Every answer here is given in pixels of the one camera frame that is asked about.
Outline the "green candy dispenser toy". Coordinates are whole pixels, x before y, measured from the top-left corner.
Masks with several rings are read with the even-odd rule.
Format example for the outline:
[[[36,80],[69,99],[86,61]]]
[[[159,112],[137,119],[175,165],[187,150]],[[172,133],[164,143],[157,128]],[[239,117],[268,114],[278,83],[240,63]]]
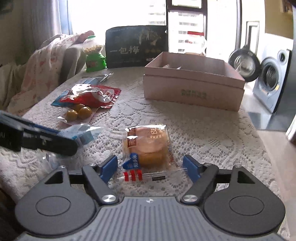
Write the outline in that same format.
[[[86,72],[96,72],[107,68],[106,58],[102,54],[104,45],[100,45],[96,36],[91,35],[83,43],[86,54]]]

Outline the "grey front-load washing machine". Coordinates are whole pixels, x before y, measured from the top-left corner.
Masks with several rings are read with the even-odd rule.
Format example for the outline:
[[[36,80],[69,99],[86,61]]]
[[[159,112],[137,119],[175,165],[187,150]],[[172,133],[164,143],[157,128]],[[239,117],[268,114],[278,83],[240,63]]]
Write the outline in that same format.
[[[255,97],[270,113],[275,113],[287,81],[291,57],[292,51],[289,49],[268,47],[263,60],[259,61],[255,53],[243,47],[230,54],[228,64],[245,82],[255,82]]]

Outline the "red-lid clear plastic jar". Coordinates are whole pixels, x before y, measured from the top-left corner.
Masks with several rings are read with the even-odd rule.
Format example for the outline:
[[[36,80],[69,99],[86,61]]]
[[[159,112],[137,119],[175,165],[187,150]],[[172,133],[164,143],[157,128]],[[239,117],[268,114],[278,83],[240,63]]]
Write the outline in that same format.
[[[188,31],[187,53],[206,56],[207,40],[204,32]]]

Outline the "red snack bag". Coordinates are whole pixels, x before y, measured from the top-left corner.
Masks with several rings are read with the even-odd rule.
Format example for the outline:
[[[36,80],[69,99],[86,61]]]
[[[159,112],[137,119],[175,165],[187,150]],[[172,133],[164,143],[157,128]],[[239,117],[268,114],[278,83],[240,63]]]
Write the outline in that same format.
[[[90,108],[112,108],[121,93],[120,88],[113,88],[104,85],[76,84],[57,104],[60,106],[70,106],[84,104]]]

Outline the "small silver-blue sachet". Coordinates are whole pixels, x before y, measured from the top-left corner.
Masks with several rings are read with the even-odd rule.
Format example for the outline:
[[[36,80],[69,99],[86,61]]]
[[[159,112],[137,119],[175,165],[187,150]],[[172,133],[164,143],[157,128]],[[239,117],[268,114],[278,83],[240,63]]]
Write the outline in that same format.
[[[99,85],[100,83],[105,82],[112,75],[113,73],[102,74],[95,77],[85,76],[81,78],[78,83]]]

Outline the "black plum snack bag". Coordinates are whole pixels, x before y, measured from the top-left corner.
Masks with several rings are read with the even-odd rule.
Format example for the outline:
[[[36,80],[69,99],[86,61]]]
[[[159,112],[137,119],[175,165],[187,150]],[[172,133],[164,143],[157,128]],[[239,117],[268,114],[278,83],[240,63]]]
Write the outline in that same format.
[[[105,33],[107,68],[138,67],[168,51],[166,26],[140,25],[110,28]]]

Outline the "green olives vacuum pack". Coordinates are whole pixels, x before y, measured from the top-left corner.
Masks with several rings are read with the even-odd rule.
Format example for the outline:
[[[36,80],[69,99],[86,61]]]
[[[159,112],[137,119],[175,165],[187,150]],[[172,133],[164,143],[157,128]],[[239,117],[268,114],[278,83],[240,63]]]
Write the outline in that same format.
[[[67,108],[66,111],[57,117],[57,120],[70,126],[88,124],[98,110],[99,108],[91,108],[81,103],[75,104]]]

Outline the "packaged meat floss cake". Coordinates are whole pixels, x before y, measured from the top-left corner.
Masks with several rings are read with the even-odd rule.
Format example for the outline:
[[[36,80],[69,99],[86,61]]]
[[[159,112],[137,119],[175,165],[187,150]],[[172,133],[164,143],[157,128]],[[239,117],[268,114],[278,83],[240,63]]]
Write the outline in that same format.
[[[174,159],[165,124],[124,129],[122,139],[122,182],[161,181],[187,172]]]

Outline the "blue snack packet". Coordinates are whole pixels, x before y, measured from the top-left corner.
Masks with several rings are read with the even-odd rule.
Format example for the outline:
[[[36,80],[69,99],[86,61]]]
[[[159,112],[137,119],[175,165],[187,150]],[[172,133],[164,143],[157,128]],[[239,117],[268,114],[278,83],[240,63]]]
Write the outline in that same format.
[[[88,145],[96,140],[104,130],[101,126],[91,126],[89,124],[77,124],[61,130],[58,135],[74,140],[78,147]]]

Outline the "pink cardboard gift box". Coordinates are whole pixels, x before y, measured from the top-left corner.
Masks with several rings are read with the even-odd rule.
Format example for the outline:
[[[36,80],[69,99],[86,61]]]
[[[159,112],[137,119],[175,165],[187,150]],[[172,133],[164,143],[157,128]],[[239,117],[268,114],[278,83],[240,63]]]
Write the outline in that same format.
[[[145,99],[239,111],[245,80],[228,63],[162,52],[144,68]]]

